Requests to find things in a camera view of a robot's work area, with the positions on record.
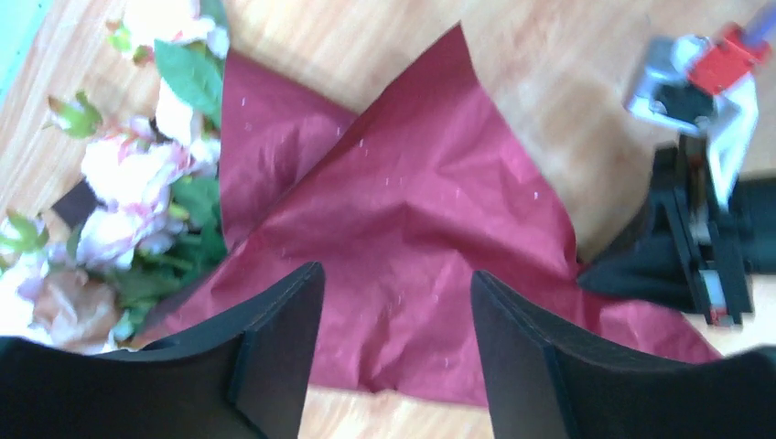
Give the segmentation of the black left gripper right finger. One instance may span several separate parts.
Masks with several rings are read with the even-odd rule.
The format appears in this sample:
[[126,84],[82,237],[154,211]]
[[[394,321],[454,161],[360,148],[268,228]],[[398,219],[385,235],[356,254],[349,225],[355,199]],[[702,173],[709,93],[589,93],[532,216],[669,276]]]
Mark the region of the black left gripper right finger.
[[762,438],[775,435],[775,350],[703,364],[599,337],[490,273],[470,284],[498,438]]

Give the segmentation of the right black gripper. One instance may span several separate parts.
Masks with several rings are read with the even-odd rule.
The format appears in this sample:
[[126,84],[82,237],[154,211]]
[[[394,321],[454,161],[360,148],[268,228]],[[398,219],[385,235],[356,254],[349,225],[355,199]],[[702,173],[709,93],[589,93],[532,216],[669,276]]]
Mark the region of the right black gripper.
[[622,232],[577,277],[591,293],[740,326],[754,311],[749,276],[775,272],[775,175],[738,179],[728,208],[714,197],[706,140],[659,149],[647,234]]

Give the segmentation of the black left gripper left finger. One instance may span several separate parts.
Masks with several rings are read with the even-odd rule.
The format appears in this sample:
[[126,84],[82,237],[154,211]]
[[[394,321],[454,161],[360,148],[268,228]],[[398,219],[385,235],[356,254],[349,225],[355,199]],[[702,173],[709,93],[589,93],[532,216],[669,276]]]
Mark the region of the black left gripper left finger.
[[1,340],[4,438],[295,438],[324,298],[309,262],[149,347],[83,356]]

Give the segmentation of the pink fake flower bunch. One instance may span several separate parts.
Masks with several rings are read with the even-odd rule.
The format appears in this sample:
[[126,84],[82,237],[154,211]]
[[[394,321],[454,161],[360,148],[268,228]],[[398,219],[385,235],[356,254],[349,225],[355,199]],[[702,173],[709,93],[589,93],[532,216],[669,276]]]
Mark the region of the pink fake flower bunch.
[[110,43],[160,76],[153,115],[115,122],[83,91],[51,124],[86,141],[87,205],[54,241],[41,217],[1,222],[1,333],[96,355],[128,347],[149,312],[226,254],[221,105],[230,28],[220,1],[132,1]]

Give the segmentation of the maroon wrapping paper sheet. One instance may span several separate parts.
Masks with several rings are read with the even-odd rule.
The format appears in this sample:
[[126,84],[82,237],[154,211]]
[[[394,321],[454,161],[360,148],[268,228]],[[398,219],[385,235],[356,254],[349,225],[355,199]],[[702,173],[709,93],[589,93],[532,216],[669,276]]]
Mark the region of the maroon wrapping paper sheet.
[[231,51],[222,109],[229,254],[145,342],[317,261],[326,287],[311,380],[321,386],[484,405],[477,270],[629,348],[718,358],[680,314],[577,286],[566,209],[480,85],[460,27],[360,115]]

